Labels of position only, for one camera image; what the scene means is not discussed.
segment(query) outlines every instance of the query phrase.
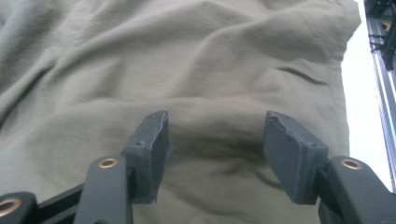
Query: crumpled towel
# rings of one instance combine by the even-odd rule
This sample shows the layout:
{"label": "crumpled towel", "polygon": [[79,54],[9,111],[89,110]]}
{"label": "crumpled towel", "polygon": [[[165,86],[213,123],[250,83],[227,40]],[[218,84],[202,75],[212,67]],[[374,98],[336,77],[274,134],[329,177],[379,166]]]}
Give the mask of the crumpled towel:
{"label": "crumpled towel", "polygon": [[41,202],[169,111],[176,146],[135,223],[318,223],[261,153],[267,110],[348,154],[352,0],[0,0],[0,194]]}

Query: wrinkled fabric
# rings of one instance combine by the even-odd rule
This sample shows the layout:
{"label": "wrinkled fabric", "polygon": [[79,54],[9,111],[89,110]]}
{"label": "wrinkled fabric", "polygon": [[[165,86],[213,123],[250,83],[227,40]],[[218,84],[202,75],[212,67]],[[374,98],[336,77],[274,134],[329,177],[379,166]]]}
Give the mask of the wrinkled fabric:
{"label": "wrinkled fabric", "polygon": [[318,223],[262,155],[265,113],[348,154],[352,0],[0,0],[0,194],[42,202],[169,112],[175,150],[135,223]]}

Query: olive green fabric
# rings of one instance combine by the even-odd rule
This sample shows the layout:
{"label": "olive green fabric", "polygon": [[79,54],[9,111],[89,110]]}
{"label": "olive green fabric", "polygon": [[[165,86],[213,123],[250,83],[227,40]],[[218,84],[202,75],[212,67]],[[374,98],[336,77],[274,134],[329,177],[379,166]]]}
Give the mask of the olive green fabric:
{"label": "olive green fabric", "polygon": [[318,223],[261,153],[267,110],[348,154],[352,0],[0,0],[0,194],[41,202],[169,111],[176,146],[135,223]]}

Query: cloth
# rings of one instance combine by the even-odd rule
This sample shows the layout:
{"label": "cloth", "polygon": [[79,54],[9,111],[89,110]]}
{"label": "cloth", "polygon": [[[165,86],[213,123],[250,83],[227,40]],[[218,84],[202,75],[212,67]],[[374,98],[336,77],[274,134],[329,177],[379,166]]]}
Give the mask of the cloth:
{"label": "cloth", "polygon": [[352,0],[1,0],[0,194],[41,202],[168,110],[176,149],[135,223],[318,223],[262,155],[267,110],[348,154]]}

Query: green cloth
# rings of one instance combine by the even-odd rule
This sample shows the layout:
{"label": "green cloth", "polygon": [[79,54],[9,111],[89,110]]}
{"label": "green cloth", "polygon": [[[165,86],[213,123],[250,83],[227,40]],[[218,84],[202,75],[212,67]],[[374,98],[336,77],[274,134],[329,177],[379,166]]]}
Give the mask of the green cloth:
{"label": "green cloth", "polygon": [[352,0],[0,0],[0,195],[41,202],[169,111],[176,149],[135,223],[318,223],[262,156],[267,110],[348,154]]}

